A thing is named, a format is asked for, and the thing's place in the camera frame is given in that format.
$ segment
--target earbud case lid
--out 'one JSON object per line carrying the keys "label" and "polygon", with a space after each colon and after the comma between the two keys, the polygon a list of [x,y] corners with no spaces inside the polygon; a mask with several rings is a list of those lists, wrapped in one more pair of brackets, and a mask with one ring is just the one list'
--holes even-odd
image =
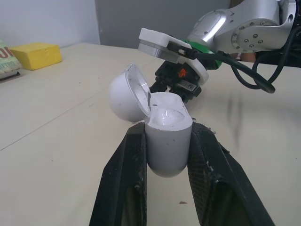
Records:
{"label": "earbud case lid", "polygon": [[137,122],[151,115],[151,92],[135,64],[116,77],[109,87],[111,110],[121,119]]}

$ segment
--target yellow sponge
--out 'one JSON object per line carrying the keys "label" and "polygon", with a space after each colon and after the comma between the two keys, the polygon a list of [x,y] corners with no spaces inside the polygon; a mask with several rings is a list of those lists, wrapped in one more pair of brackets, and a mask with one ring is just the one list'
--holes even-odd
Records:
{"label": "yellow sponge", "polygon": [[36,70],[62,61],[58,45],[35,42],[9,49],[23,68],[28,70]]}

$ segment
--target table surface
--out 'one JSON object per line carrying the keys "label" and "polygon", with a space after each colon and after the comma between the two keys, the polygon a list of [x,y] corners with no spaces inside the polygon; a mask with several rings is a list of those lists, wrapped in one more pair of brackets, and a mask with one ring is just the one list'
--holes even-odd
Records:
{"label": "table surface", "polygon": [[[61,52],[62,63],[0,83],[0,225],[87,226],[103,168],[132,126],[111,113],[108,86],[131,62],[151,85],[163,62],[85,43]],[[226,65],[209,75],[191,116],[242,165],[275,224],[300,225],[300,69],[284,68],[273,95],[243,87]],[[199,225],[186,169],[168,179],[149,170],[147,183],[148,226]]]}

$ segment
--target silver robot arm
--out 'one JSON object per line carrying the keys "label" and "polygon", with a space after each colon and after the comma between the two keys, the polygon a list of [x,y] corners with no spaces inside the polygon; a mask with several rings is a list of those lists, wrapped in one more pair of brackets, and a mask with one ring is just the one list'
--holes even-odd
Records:
{"label": "silver robot arm", "polygon": [[296,7],[295,0],[245,0],[200,18],[188,40],[229,54],[281,49],[292,30]]}

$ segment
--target orange component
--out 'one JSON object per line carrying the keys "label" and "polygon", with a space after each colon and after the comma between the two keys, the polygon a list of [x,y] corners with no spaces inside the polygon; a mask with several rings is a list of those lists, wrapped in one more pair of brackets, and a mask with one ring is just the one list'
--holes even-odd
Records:
{"label": "orange component", "polygon": [[183,78],[186,75],[186,70],[183,68],[182,70],[180,70],[179,72],[179,78]]}

